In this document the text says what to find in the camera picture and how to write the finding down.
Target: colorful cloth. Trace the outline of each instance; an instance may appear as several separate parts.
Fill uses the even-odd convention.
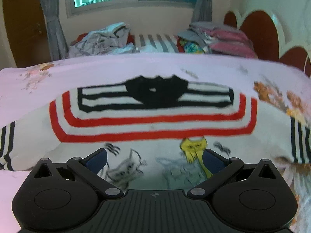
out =
[[[203,54],[203,49],[195,42],[190,42],[185,39],[180,39],[180,45],[183,47],[185,53]]]
[[[311,105],[293,91],[288,90],[285,98],[279,87],[265,77],[262,82],[254,81],[254,90],[258,93],[260,100],[275,106],[301,124],[311,127]]]

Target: folded clothes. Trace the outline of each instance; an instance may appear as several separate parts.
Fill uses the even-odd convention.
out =
[[[185,53],[225,54],[257,58],[252,42],[240,30],[212,22],[195,22],[178,34]]]

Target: red stripe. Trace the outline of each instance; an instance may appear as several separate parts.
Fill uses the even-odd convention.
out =
[[[161,122],[185,122],[185,121],[232,121],[240,120],[245,115],[246,97],[240,94],[240,105],[238,112],[233,114],[214,114],[214,115],[175,115],[175,116],[156,116],[156,117],[103,117],[98,119],[80,119],[74,117],[71,111],[70,93],[63,94],[64,116],[68,124],[72,127],[96,127],[104,125],[126,125],[139,123],[161,123]]]
[[[56,101],[50,103],[49,112],[52,129],[63,143],[95,143],[95,142],[121,142],[150,139],[183,139],[185,137],[198,136],[237,136],[251,134],[257,122],[257,100],[251,99],[251,118],[246,127],[238,129],[193,129],[193,130],[159,130],[146,132],[128,132],[119,134],[100,134],[100,135],[70,135],[66,134],[61,128],[57,112]]]

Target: wooden door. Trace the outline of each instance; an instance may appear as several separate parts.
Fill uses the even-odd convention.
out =
[[[40,0],[3,0],[4,22],[18,68],[50,62]]]

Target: pile of clothes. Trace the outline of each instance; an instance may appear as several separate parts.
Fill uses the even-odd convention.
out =
[[[228,25],[195,22],[186,31],[179,33],[178,37],[180,52],[258,58],[252,42],[244,32]]]
[[[132,53],[135,51],[135,46],[133,43],[128,43],[129,32],[130,27],[123,22],[91,31],[82,40],[69,47],[66,58]]]

